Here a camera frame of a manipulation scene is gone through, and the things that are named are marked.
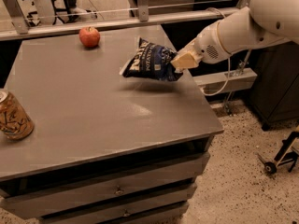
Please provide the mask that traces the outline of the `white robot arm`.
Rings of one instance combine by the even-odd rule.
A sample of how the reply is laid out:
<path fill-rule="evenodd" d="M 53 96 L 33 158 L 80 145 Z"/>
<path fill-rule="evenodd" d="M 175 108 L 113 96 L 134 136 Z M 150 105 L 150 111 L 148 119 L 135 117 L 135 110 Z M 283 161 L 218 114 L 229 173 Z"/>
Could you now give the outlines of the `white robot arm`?
<path fill-rule="evenodd" d="M 246 49 L 299 43 L 299 0 L 249 0 L 237 12 L 215 21 L 171 61 L 177 70 L 200 62 L 219 63 Z"/>

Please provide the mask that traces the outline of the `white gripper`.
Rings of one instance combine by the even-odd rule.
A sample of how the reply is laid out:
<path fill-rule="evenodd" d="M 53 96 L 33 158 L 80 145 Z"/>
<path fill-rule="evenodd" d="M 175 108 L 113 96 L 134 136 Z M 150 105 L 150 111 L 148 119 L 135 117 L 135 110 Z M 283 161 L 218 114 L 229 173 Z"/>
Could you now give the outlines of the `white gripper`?
<path fill-rule="evenodd" d="M 178 55 L 171 64 L 179 70 L 190 69 L 198 66 L 200 55 L 204 63 L 219 63 L 231 57 L 221 44 L 218 33 L 219 22 L 208 25 L 191 42 L 178 51 Z"/>

